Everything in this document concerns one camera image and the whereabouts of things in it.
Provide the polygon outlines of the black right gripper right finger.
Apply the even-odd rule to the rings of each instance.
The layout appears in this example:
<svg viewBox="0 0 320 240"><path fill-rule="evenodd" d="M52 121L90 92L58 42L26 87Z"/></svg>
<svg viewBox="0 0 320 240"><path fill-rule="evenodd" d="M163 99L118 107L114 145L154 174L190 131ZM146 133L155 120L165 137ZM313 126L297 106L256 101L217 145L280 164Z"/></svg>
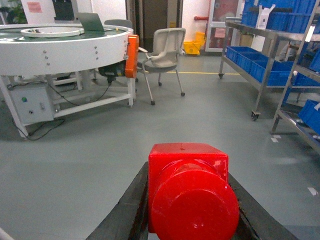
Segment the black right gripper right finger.
<svg viewBox="0 0 320 240"><path fill-rule="evenodd" d="M233 240L296 240L297 237L275 220L231 175L228 183L239 204L239 221Z"/></svg>

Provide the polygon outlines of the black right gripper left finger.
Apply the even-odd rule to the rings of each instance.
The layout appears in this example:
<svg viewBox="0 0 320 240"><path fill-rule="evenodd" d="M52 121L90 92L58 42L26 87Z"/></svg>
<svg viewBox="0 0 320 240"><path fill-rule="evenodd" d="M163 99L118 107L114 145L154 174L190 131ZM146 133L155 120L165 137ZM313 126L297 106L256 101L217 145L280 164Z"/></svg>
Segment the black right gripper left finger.
<svg viewBox="0 0 320 240"><path fill-rule="evenodd" d="M118 203L87 237L88 240L148 239L148 171L141 167Z"/></svg>

